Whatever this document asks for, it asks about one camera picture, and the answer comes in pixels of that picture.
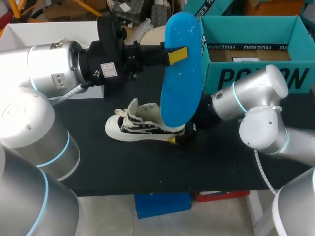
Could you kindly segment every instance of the table leg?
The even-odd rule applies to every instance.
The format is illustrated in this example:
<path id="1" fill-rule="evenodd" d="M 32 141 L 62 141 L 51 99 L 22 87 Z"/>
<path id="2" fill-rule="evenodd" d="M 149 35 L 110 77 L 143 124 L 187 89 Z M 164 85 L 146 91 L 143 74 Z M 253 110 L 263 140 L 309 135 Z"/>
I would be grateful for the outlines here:
<path id="1" fill-rule="evenodd" d="M 263 213 L 256 190 L 251 191 L 251 194 L 247 196 L 247 203 L 252 218 L 254 236 L 268 236 L 275 226 L 272 218 L 272 203 Z"/>
<path id="2" fill-rule="evenodd" d="M 258 192 L 256 190 L 251 190 L 251 194 L 247 196 L 247 204 L 252 218 L 252 225 L 255 226 L 263 216 Z"/>
<path id="3" fill-rule="evenodd" d="M 262 218 L 255 224 L 253 233 L 254 236 L 268 236 L 270 231 L 275 227 L 272 218 L 272 203 L 264 213 Z"/>

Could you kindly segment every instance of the blue insole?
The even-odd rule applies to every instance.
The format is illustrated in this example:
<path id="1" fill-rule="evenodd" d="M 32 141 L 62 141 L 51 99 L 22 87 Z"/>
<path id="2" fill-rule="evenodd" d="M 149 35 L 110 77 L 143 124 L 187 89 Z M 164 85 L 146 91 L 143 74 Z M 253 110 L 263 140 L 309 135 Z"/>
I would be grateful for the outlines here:
<path id="1" fill-rule="evenodd" d="M 201 29 L 186 12 L 172 16 L 166 24 L 165 48 L 188 48 L 188 58 L 165 69 L 161 92 L 161 116 L 169 127 L 187 123 L 195 113 L 202 93 Z"/>

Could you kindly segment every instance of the shoe sole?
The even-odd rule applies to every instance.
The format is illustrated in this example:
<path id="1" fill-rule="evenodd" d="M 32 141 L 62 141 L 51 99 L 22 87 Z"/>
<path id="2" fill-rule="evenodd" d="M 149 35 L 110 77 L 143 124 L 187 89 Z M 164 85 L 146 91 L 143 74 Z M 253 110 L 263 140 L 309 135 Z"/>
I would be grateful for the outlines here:
<path id="1" fill-rule="evenodd" d="M 109 124 L 109 119 L 106 122 L 105 125 L 105 132 L 106 134 L 111 137 L 112 139 L 116 139 L 119 141 L 124 142 L 135 142 L 135 141 L 141 141 L 141 140 L 160 140 L 160 141 L 166 141 L 168 142 L 171 138 L 174 138 L 178 135 L 184 134 L 184 130 L 182 133 L 178 135 L 174 134 L 127 134 L 127 133 L 118 133 L 118 131 L 113 131 L 113 128 Z"/>

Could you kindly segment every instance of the cable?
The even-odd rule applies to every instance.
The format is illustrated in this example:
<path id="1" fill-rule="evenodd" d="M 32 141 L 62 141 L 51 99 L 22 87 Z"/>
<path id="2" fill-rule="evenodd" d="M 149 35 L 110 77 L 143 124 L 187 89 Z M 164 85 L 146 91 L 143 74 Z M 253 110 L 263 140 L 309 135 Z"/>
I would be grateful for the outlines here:
<path id="1" fill-rule="evenodd" d="M 262 166 L 261 166 L 261 163 L 260 163 L 260 160 L 259 160 L 259 156 L 258 156 L 258 151 L 254 149 L 254 153 L 255 153 L 255 158 L 256 158 L 256 162 L 257 162 L 257 166 L 259 168 L 259 171 L 260 171 L 260 174 L 262 176 L 262 178 L 264 179 L 265 183 L 267 184 L 268 188 L 270 189 L 270 191 L 276 195 L 277 192 L 275 191 L 275 189 L 271 186 L 264 170 L 262 169 Z"/>
<path id="2" fill-rule="evenodd" d="M 43 14 L 43 8 L 39 9 L 38 11 L 36 11 L 34 14 L 32 14 L 31 18 L 36 19 L 37 17 L 39 17 L 41 14 Z"/>
<path id="3" fill-rule="evenodd" d="M 86 90 L 87 90 L 87 88 L 83 84 L 80 84 L 77 87 L 75 87 L 73 90 L 67 92 L 65 95 L 50 101 L 50 105 L 54 106 L 58 103 L 61 103 L 65 100 L 67 100 L 68 98 L 72 97 L 73 95 L 76 95 L 77 93 L 80 93 L 80 92 L 86 91 Z"/>

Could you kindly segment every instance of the red box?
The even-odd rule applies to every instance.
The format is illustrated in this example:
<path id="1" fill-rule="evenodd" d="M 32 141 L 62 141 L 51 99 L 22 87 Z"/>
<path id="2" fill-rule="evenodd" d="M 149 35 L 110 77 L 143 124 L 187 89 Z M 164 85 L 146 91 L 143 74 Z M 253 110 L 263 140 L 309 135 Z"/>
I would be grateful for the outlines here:
<path id="1" fill-rule="evenodd" d="M 198 193 L 195 193 L 196 199 L 198 202 L 210 202 L 210 201 L 216 201 L 216 200 L 223 200 L 223 199 L 230 199 L 230 198 L 239 198 L 243 196 L 249 195 L 250 191 L 234 191 L 224 194 L 209 194 L 209 195 L 198 195 Z"/>

